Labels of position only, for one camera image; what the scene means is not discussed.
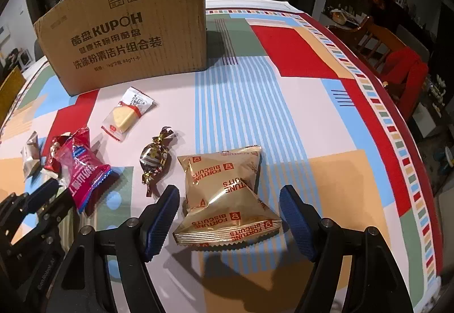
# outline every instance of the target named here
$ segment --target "red candy wrapper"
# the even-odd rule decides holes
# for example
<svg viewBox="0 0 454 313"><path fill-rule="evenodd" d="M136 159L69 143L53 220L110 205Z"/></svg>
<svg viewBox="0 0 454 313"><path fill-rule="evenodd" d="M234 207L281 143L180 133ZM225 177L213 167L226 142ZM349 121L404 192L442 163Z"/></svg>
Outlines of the red candy wrapper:
<svg viewBox="0 0 454 313"><path fill-rule="evenodd" d="M55 159L55 154L61 148L61 146L69 139L71 136L71 132L66 132L60 136L54 136L52 138L51 148L49 149L49 154L46 157L46 163L44 164L43 168L51 171L57 175L61 172L61 164L60 162Z"/></svg>
<svg viewBox="0 0 454 313"><path fill-rule="evenodd" d="M81 213L93 190L112 172L90 150L90 130L83 127L76 131L56 152L55 159L69 169L69 189Z"/></svg>

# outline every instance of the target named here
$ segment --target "red jacket on chair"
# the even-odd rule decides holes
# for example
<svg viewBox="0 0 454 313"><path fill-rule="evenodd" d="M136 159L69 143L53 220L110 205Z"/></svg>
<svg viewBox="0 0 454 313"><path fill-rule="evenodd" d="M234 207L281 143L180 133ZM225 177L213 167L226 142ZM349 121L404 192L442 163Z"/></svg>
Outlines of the red jacket on chair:
<svg viewBox="0 0 454 313"><path fill-rule="evenodd" d="M427 74L427 64L409 47L394 51L384 62L380 80L405 83L405 90L396 106L406 121L413 113Z"/></svg>

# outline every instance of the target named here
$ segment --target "snack package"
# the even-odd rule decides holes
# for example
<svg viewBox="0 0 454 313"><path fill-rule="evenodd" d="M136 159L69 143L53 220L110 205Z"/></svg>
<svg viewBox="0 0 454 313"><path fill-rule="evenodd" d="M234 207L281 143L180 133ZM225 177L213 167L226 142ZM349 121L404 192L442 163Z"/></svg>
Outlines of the snack package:
<svg viewBox="0 0 454 313"><path fill-rule="evenodd" d="M56 152L55 159L69 169L68 188L81 213L93 190L112 172L90 150L90 130L83 127L76 131Z"/></svg>
<svg viewBox="0 0 454 313"><path fill-rule="evenodd" d="M154 100L139 90L130 87L118 105L103 121L101 128L115 140L123 141L126 132L153 104Z"/></svg>
<svg viewBox="0 0 454 313"><path fill-rule="evenodd" d="M178 157L188 215L173 232L177 244L234 244L279 230L282 220L253 192L261 151L252 146Z"/></svg>
<svg viewBox="0 0 454 313"><path fill-rule="evenodd" d="M140 154L140 165L144 170L142 183L147 184L147 196L150 196L150 184L156 176L163 172L169 149L163 144L164 139L171 139L173 131L170 127L163 127L159 136L153 137L153 142L148 144Z"/></svg>
<svg viewBox="0 0 454 313"><path fill-rule="evenodd" d="M53 178L58 178L58 175L61 172L61 164L55 159L56 152L61 148L61 146L69 139L71 132L66 132L60 136L54 136L52 138L51 147L49 148L49 154L46 157L46 162L44 163L42 172Z"/></svg>
<svg viewBox="0 0 454 313"><path fill-rule="evenodd" d="M39 154L38 147L38 134L36 131L33 131L20 153L22 154L24 178L28 178L35 173L41 164L41 156Z"/></svg>

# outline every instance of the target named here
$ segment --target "tablecloth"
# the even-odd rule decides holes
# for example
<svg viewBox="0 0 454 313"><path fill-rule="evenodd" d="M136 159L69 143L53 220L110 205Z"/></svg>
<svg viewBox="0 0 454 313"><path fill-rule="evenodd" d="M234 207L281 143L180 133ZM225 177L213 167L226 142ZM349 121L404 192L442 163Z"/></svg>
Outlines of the tablecloth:
<svg viewBox="0 0 454 313"><path fill-rule="evenodd" d="M421 311L440 287L441 237L416 145L380 82L332 33L288 3L207 0L206 17L209 67L202 72L70 97L44 64L2 128L0 198L42 183L41 175L24 182L22 174L20 150L32 131L44 156L54 135L89 126L92 149L117 173L81 215L82 225L97 230L137 217L156 201L157 195L146 197L138 159L163 126L172 126L176 139L157 190L175 184L182 202L178 155L259 144L259 197L279 213L279 190L290 183L322 217L345 228L378 227ZM130 86L157 104L118 143L101 122ZM180 208L171 232L183 217ZM36 216L28 216L16 237L35 224ZM312 270L288 230L222 252L191 251L169 235L147 264L167 312L292 311ZM333 308L342 305L350 261L344 258ZM119 312L128 311L115 258L108 264Z"/></svg>

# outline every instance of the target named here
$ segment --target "pink candy package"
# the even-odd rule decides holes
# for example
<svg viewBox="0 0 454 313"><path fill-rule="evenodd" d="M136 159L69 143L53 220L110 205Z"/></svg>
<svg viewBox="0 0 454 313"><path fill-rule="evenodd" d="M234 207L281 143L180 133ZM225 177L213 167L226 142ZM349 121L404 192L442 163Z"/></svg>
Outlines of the pink candy package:
<svg viewBox="0 0 454 313"><path fill-rule="evenodd" d="M93 190L112 172L90 150L90 130L83 127L76 131L54 156L69 169L69 189L79 212L87 205Z"/></svg>

